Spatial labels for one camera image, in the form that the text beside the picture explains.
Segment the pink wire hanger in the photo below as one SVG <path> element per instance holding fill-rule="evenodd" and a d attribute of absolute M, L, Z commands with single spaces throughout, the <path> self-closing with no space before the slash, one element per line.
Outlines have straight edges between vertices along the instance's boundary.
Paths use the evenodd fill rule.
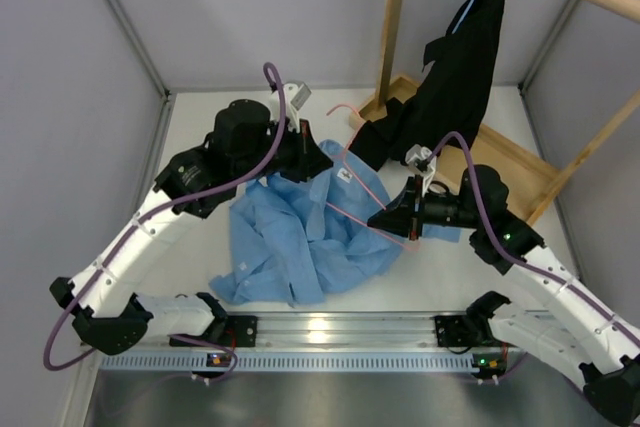
<path fill-rule="evenodd" d="M 356 108 L 353 107 L 352 105 L 349 105 L 349 104 L 346 104 L 346 103 L 339 103 L 339 104 L 333 106 L 332 108 L 330 108 L 326 112 L 326 116 L 329 117 L 336 110 L 344 109 L 344 108 L 349 109 L 351 111 L 351 113 L 356 116 L 357 120 L 361 120 L 361 116 L 360 116 L 359 112 L 356 110 Z M 334 158 L 339 159 L 343 163 L 343 166 L 346 169 L 346 171 L 350 173 L 351 178 L 355 179 L 360 184 L 360 186 L 364 189 L 364 191 L 368 194 L 368 196 L 371 197 L 378 204 L 379 207 L 382 207 L 383 209 L 385 209 L 381 199 L 378 196 L 376 196 L 375 193 L 362 181 L 362 179 L 354 172 L 354 170 L 351 168 L 351 166 L 347 162 L 347 153 L 349 152 L 349 147 L 351 146 L 352 142 L 354 141 L 357 133 L 358 133 L 358 130 L 354 130 L 353 131 L 353 133 L 351 134 L 349 140 L 344 143 L 344 147 L 343 147 L 341 153 L 337 154 L 337 155 L 334 155 Z M 336 212 L 341 213 L 344 216 L 346 216 L 347 218 L 355 221 L 359 225 L 361 225 L 363 227 L 366 227 L 369 231 L 375 233 L 376 235 L 388 240 L 389 242 L 392 242 L 392 243 L 394 243 L 396 245 L 399 245 L 405 251 L 408 251 L 408 252 L 411 252 L 411 253 L 416 253 L 419 250 L 420 244 L 417 244 L 415 246 L 409 245 L 408 243 L 403 242 L 403 241 L 393 237 L 391 234 L 384 233 L 383 231 L 381 231 L 379 229 L 375 229 L 373 227 L 368 226 L 366 222 L 362 221 L 361 219 L 359 219 L 357 217 L 354 217 L 350 213 L 348 213 L 348 212 L 336 207 L 333 204 L 329 204 L 329 206 L 332 209 L 334 209 Z"/>

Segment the light blue shirt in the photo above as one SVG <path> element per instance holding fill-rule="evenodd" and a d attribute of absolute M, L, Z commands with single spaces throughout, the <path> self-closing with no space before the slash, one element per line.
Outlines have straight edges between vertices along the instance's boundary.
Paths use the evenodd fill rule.
<path fill-rule="evenodd" d="M 311 305 L 386 274 L 404 249 L 332 209 L 367 222 L 381 207 L 334 158 L 343 146 L 324 140 L 333 167 L 309 182 L 279 175 L 247 184 L 229 208 L 231 271 L 210 287 L 235 305 Z M 389 194 L 378 175 L 352 153 L 347 162 L 383 205 Z"/>

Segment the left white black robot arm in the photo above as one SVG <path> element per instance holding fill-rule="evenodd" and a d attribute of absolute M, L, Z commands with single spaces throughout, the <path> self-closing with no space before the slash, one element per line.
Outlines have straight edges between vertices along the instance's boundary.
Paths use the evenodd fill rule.
<path fill-rule="evenodd" d="M 262 103 L 240 99 L 216 114 L 202 144 L 174 155 L 159 173 L 139 213 L 84 271 L 50 286 L 56 302 L 73 317 L 81 341 L 106 355 L 141 341 L 180 336 L 213 346 L 225 337 L 228 314 L 212 295 L 198 292 L 152 297 L 138 286 L 155 262 L 235 189 L 221 186 L 278 174 L 306 182 L 333 165 L 313 139 L 310 124 L 278 124 Z"/>

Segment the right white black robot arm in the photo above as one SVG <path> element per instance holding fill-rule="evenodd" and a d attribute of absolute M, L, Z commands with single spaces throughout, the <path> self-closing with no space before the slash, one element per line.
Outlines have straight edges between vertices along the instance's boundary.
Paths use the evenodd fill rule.
<path fill-rule="evenodd" d="M 471 230 L 474 253 L 506 281 L 526 290 L 553 323 L 491 291 L 466 310 L 465 331 L 478 343 L 511 344 L 553 367 L 580 389 L 610 423 L 639 419 L 639 329 L 599 300 L 556 257 L 543 238 L 509 211 L 509 190 L 487 165 L 464 171 L 458 193 L 408 178 L 369 226 L 409 240 L 426 225 Z"/>

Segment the black shirt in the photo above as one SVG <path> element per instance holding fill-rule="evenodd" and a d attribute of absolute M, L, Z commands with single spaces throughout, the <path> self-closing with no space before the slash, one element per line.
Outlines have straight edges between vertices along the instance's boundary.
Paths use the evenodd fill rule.
<path fill-rule="evenodd" d="M 449 132 L 472 145 L 486 113 L 499 50 L 505 0 L 467 0 L 444 36 L 426 44 L 430 68 L 416 93 L 387 101 L 387 115 L 366 122 L 349 150 L 379 170 L 403 163 L 415 145 L 434 149 Z"/>

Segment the wooden clothes rack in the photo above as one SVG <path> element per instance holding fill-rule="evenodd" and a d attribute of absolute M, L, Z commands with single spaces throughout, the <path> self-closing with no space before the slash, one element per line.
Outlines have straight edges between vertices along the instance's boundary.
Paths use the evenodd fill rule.
<path fill-rule="evenodd" d="M 619 16 L 639 21 L 639 0 L 583 0 Z M 384 102 L 396 96 L 406 100 L 418 83 L 405 74 L 391 75 L 403 0 L 386 0 L 382 28 L 381 62 L 375 94 L 351 114 L 349 125 L 357 130 L 367 120 L 386 115 Z M 639 108 L 634 93 L 621 109 L 597 132 L 578 155 L 559 170 L 530 151 L 483 124 L 471 154 L 476 162 L 499 171 L 510 189 L 509 207 L 529 224 L 534 224 L 553 203 L 578 168 Z"/>

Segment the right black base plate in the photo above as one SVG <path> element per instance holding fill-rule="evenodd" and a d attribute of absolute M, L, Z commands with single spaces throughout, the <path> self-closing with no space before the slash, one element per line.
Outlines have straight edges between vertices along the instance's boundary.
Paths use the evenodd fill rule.
<path fill-rule="evenodd" d="M 466 315 L 435 316 L 434 324 L 439 347 L 469 348 L 482 343 L 477 325 Z"/>

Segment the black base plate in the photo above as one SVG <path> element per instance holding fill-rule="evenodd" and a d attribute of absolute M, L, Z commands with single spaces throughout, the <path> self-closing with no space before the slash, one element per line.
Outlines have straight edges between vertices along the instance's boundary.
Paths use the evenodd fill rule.
<path fill-rule="evenodd" d="M 258 317 L 253 315 L 232 314 L 224 322 L 215 321 L 203 334 L 198 336 L 186 335 L 189 342 L 171 338 L 171 347 L 195 347 L 192 340 L 217 344 L 227 348 L 253 348 L 256 345 L 258 333 Z"/>
<path fill-rule="evenodd" d="M 439 347 L 469 348 L 482 343 L 477 325 L 466 315 L 435 316 L 434 324 Z"/>

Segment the aluminium mounting rail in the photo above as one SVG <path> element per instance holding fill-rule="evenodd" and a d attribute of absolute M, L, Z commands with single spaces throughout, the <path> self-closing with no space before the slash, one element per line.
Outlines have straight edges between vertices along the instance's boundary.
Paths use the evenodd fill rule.
<path fill-rule="evenodd" d="M 439 315 L 466 315 L 478 327 L 482 343 L 477 347 L 497 347 L 500 342 L 489 335 L 487 327 L 480 324 L 480 316 L 467 313 L 329 313 L 329 312 L 263 312 L 258 317 L 258 333 L 253 348 L 228 349 L 348 349 L 392 346 L 400 348 L 439 347 L 435 333 L 434 317 Z M 74 329 L 81 342 L 106 355 L 114 356 L 134 347 L 168 343 L 171 338 L 189 342 L 183 327 L 172 333 L 155 333 L 152 321 L 138 315 L 131 319 L 98 319 L 88 322 L 75 320 Z M 214 344 L 192 340 L 195 347 Z"/>

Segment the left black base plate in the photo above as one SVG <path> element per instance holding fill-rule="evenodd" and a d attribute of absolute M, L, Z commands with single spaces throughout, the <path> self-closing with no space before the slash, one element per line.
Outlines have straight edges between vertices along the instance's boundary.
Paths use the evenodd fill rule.
<path fill-rule="evenodd" d="M 215 321 L 203 334 L 198 336 L 186 335 L 189 342 L 171 338 L 171 347 L 195 347 L 192 340 L 217 344 L 227 348 L 253 348 L 256 345 L 258 333 L 258 317 L 253 315 L 232 314 L 224 322 Z"/>

